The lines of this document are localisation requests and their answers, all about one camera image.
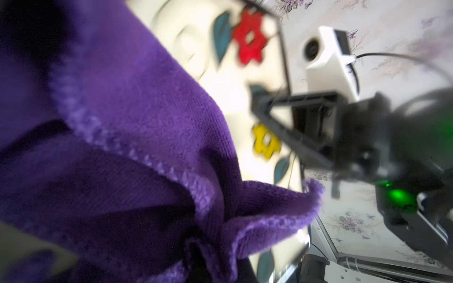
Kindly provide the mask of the purple cloth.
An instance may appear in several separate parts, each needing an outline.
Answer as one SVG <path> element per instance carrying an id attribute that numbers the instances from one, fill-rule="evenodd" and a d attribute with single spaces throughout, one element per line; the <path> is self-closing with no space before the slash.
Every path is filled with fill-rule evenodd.
<path id="1" fill-rule="evenodd" d="M 1 2 L 1 223 L 74 253 L 5 283 L 233 283 L 309 225 L 308 192 L 241 178 L 225 118 L 124 1 Z"/>

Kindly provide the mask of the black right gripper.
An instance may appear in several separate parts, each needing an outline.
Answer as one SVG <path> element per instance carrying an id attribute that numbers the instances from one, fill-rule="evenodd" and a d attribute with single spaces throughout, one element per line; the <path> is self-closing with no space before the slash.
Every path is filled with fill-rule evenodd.
<path id="1" fill-rule="evenodd" d="M 290 110 L 290 127 L 274 108 Z M 251 111 L 303 165 L 332 170 L 333 180 L 391 180 L 390 100 L 382 93 L 356 103 L 336 92 L 252 94 Z"/>

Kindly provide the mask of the square floral plate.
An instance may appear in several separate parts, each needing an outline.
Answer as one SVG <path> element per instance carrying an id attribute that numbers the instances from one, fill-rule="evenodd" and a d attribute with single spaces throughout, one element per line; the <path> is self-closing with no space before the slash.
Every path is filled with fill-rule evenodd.
<path id="1" fill-rule="evenodd" d="M 129 8 L 222 110 L 244 180 L 301 191 L 296 155 L 251 111 L 290 93 L 278 19 L 257 1 L 129 1 Z"/>

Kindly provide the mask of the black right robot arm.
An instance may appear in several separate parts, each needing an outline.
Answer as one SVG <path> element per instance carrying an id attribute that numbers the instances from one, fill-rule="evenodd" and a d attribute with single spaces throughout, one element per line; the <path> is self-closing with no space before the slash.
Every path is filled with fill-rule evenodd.
<path id="1" fill-rule="evenodd" d="M 309 169 L 374 185 L 385 226 L 412 250 L 453 266 L 453 90 L 393 110 L 381 93 L 280 96 L 254 88 L 251 110 Z"/>

